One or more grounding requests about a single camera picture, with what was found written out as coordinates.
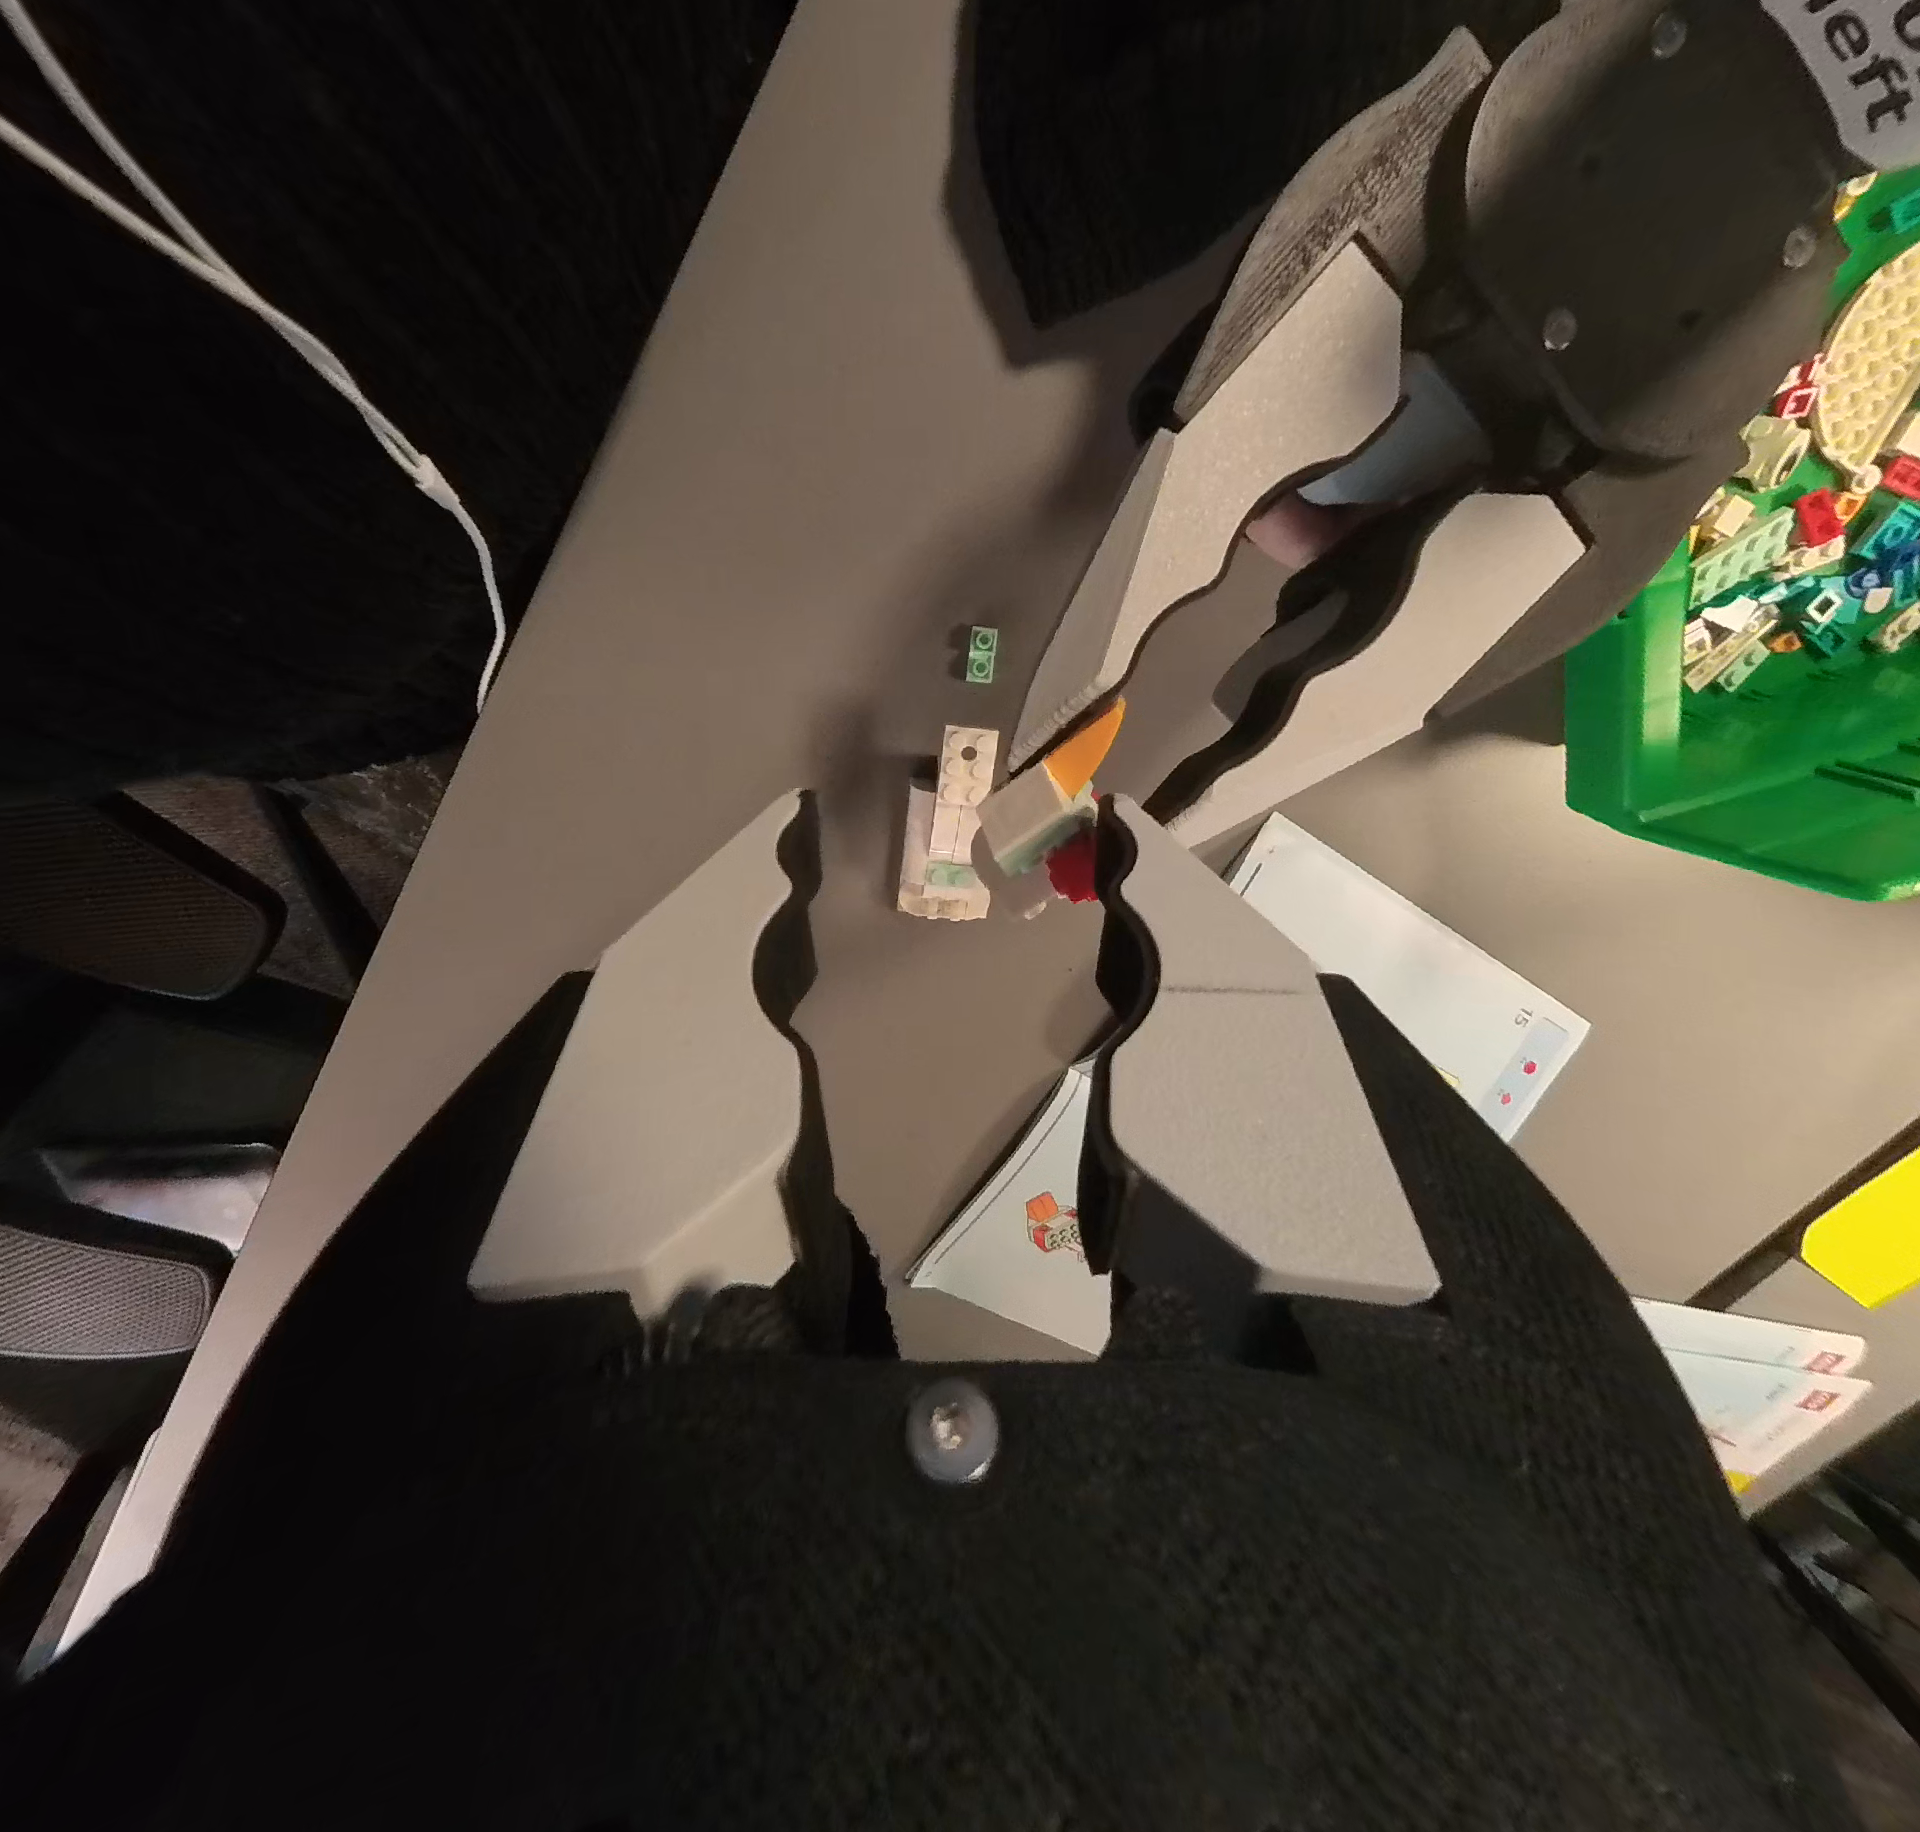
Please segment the green plastic bin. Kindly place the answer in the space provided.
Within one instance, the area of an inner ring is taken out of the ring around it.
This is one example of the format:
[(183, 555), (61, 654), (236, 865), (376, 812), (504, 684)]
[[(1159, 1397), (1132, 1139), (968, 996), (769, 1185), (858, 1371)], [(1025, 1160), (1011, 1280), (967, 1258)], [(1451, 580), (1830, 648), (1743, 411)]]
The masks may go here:
[(1911, 899), (1915, 640), (1835, 666), (1768, 664), (1737, 694), (1682, 690), (1682, 541), (1724, 477), (1682, 507), (1654, 580), (1565, 657), (1565, 801), (1625, 835), (1763, 879)]

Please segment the person's left hand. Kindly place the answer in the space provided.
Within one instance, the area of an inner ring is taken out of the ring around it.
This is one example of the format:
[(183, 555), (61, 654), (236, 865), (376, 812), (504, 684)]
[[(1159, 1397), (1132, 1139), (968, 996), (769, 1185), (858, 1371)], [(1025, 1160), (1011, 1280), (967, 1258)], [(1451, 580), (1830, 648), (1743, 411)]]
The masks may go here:
[(1313, 503), (1302, 494), (1277, 494), (1253, 519), (1240, 525), (1240, 537), (1262, 550), (1281, 571), (1307, 571), (1345, 537), (1372, 515), (1369, 503)]

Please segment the closed lego instruction booklet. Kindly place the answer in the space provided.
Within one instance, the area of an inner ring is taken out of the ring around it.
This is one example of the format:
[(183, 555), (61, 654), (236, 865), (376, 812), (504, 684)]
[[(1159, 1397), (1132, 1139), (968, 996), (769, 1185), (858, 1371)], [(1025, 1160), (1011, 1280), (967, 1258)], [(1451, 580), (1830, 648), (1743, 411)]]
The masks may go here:
[(1705, 1311), (1664, 1300), (1631, 1300), (1631, 1309), (1670, 1363), (1737, 1363), (1850, 1378), (1865, 1357), (1862, 1335), (1833, 1329)]
[(1670, 1354), (1670, 1371), (1731, 1496), (1869, 1397), (1855, 1376)]

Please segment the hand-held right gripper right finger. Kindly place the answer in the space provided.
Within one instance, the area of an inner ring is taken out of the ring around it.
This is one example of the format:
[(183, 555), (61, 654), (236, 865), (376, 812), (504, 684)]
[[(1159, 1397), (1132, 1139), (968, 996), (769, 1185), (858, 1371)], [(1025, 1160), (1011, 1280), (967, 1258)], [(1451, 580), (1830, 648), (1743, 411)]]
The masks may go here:
[(1080, 1234), (1091, 1270), (1204, 1309), (1415, 1309), (1437, 1260), (1307, 955), (1128, 794), (1100, 801)]

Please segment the yellow plastic piece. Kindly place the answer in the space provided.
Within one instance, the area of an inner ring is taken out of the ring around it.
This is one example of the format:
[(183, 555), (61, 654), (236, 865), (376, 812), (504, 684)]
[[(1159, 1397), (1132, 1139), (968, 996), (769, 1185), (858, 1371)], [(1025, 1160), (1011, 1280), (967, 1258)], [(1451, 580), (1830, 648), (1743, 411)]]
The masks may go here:
[(1862, 1311), (1920, 1286), (1920, 1153), (1909, 1151), (1807, 1220), (1793, 1258)]

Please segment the pile of loose lego pieces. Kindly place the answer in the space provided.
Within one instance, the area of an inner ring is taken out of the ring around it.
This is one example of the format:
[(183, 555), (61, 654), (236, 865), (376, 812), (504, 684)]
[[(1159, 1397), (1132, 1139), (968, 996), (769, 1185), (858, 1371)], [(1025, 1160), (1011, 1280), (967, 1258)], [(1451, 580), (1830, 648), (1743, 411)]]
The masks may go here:
[(1850, 180), (1833, 217), (1846, 261), (1830, 324), (1741, 429), (1741, 471), (1693, 512), (1682, 541), (1686, 694), (1737, 694), (1768, 664), (1835, 666), (1915, 640), (1920, 400), (1862, 477), (1815, 453), (1812, 411), (1835, 311), (1887, 259), (1920, 247), (1920, 182)]

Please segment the open lego instruction booklet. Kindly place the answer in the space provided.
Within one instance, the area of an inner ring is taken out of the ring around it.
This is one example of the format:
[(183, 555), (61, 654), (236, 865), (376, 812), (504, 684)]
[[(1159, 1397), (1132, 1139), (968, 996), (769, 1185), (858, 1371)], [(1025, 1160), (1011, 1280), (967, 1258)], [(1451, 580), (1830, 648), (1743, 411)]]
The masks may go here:
[[(1288, 817), (1266, 817), (1230, 888), (1314, 970), (1354, 977), (1509, 1143), (1589, 1034), (1576, 1007)], [(960, 1300), (1085, 1357), (1105, 1348), (1110, 1286), (1080, 1239), (1085, 1106), (1091, 1063), (1080, 1063), (908, 1270), (910, 1291)]]

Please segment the black office chair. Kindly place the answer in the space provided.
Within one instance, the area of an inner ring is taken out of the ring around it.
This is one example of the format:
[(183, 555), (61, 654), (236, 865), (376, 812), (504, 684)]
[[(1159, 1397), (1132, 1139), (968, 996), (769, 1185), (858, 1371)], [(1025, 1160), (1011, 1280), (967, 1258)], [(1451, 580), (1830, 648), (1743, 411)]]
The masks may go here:
[(255, 1230), (429, 762), (4, 803), (4, 1487), (116, 1480)]

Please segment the white flat lego assembly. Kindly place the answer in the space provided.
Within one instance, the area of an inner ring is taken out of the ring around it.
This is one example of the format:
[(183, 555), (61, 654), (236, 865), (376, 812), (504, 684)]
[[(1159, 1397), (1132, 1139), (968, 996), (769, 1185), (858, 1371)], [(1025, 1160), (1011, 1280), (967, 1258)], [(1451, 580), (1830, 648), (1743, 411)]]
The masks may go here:
[(908, 779), (897, 913), (945, 926), (989, 913), (989, 890), (973, 872), (973, 832), (993, 789), (993, 757), (993, 729), (945, 724), (931, 765)]

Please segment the tan oval lego plate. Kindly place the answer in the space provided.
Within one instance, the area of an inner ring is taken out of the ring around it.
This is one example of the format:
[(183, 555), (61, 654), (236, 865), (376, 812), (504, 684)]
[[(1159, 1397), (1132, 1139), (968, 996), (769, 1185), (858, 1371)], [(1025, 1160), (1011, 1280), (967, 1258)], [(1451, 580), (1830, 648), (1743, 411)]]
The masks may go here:
[(1846, 477), (1876, 467), (1920, 389), (1920, 250), (1887, 259), (1835, 311), (1822, 342), (1815, 453)]

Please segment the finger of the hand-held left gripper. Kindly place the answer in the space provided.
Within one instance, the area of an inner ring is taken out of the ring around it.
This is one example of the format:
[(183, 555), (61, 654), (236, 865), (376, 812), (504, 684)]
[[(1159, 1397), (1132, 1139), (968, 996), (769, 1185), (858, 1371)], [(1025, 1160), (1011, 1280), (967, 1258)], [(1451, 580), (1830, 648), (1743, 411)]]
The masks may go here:
[(1581, 556), (1547, 494), (1463, 490), (1356, 525), (1300, 571), (1240, 547), (1123, 684), (1117, 789), (1212, 846), (1410, 738)]
[(1122, 690), (1144, 638), (1214, 588), (1248, 515), (1345, 467), (1405, 392), (1405, 297), (1349, 239), (1179, 429), (1159, 429), (1033, 670), (1005, 751), (1036, 762)]

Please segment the white red orange lego assembly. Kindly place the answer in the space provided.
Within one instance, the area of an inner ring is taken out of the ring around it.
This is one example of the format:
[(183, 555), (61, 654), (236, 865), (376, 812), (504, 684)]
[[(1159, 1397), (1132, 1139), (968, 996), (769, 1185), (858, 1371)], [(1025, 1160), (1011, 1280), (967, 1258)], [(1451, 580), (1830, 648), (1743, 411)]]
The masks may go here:
[(1059, 899), (1048, 859), (1091, 835), (1100, 803), (1094, 774), (1122, 738), (1123, 711), (1128, 702), (1117, 694), (983, 801), (978, 846), (993, 865), (993, 896), (1018, 921), (1040, 918)]

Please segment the person's black sweater torso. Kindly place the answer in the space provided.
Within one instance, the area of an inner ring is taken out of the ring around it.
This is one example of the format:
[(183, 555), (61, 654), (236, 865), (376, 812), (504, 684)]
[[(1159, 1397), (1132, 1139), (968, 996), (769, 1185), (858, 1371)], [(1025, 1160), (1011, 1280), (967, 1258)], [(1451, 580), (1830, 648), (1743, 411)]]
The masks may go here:
[[(533, 596), (794, 0), (22, 0)], [(4, 803), (452, 747), (475, 550), (248, 310), (4, 150)]]

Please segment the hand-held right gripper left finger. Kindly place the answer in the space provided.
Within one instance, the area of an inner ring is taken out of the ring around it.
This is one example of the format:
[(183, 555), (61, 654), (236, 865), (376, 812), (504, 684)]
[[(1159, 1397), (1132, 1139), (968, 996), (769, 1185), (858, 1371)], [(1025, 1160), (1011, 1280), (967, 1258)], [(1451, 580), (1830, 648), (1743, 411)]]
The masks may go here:
[(794, 1034), (816, 846), (816, 801), (790, 788), (598, 955), (465, 1270), (480, 1300), (686, 1314), (801, 1272), (836, 1314), (842, 1205)]

